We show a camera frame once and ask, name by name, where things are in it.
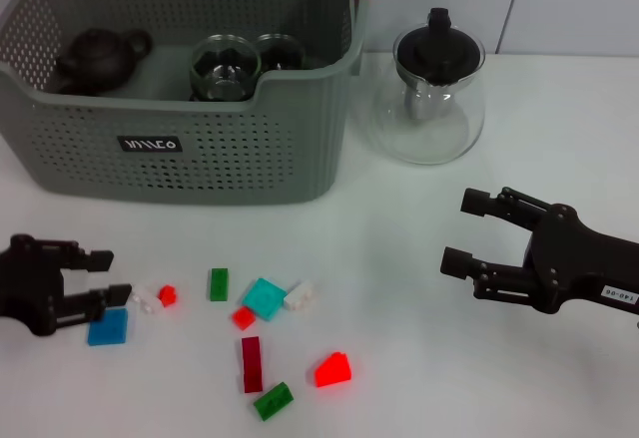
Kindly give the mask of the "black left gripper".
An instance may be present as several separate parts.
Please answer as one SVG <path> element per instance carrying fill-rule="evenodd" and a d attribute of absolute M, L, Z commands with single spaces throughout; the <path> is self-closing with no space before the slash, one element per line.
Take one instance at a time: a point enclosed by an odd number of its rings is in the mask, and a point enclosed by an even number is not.
<path fill-rule="evenodd" d="M 63 295 L 62 269 L 106 272 L 110 250 L 85 251 L 76 241 L 35 239 L 16 234 L 1 253 L 1 316 L 25 324 L 36 336 L 99 321 L 108 308 L 123 307 L 130 284 Z"/>

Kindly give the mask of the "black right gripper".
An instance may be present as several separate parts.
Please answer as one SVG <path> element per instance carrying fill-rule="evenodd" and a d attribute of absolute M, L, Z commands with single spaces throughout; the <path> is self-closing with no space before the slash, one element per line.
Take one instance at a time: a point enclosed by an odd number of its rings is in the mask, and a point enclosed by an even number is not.
<path fill-rule="evenodd" d="M 482 261 L 446 247 L 440 272 L 473 281 L 473 296 L 554 314 L 568 300 L 638 312 L 638 244 L 587 227 L 570 206 L 550 204 L 510 188 L 492 198 L 468 188 L 463 213 L 503 219 L 532 231 L 526 262 L 533 268 Z"/>

